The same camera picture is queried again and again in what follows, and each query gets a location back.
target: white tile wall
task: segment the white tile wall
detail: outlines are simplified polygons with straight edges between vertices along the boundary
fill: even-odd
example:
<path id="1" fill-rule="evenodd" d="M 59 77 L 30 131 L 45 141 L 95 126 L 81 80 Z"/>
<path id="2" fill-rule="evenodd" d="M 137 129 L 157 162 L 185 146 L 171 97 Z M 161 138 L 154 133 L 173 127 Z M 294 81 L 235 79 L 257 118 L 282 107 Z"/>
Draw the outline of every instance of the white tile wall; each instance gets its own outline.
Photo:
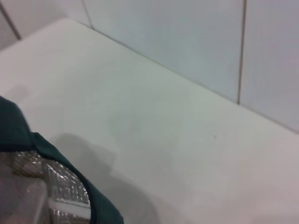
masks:
<path id="1" fill-rule="evenodd" d="M 0 50 L 17 41 L 3 14 L 0 12 Z"/>
<path id="2" fill-rule="evenodd" d="M 22 38 L 62 18 L 90 26 L 82 0 L 0 0 Z"/>
<path id="3" fill-rule="evenodd" d="M 237 101 L 242 0 L 86 0 L 96 30 Z"/>
<path id="4" fill-rule="evenodd" d="M 250 0 L 241 104 L 299 132 L 297 0 Z"/>

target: foil lining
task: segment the foil lining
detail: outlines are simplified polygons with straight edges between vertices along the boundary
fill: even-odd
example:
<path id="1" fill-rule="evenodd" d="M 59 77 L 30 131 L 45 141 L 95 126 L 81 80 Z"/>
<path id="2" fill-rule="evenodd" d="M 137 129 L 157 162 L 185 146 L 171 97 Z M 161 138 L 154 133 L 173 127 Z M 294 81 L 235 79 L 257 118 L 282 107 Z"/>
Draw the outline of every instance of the foil lining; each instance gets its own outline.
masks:
<path id="1" fill-rule="evenodd" d="M 89 224 L 90 221 L 56 209 L 50 209 L 50 217 L 52 224 Z"/>
<path id="2" fill-rule="evenodd" d="M 53 199 L 71 200 L 89 204 L 88 193 L 82 182 L 69 169 L 55 161 L 43 165 L 48 195 Z"/>
<path id="3" fill-rule="evenodd" d="M 62 164 L 45 159 L 37 152 L 0 153 L 0 167 L 8 166 L 15 175 L 41 178 L 52 200 L 70 200 L 90 205 L 82 182 Z M 50 209 L 53 224 L 88 224 L 89 219 Z"/>

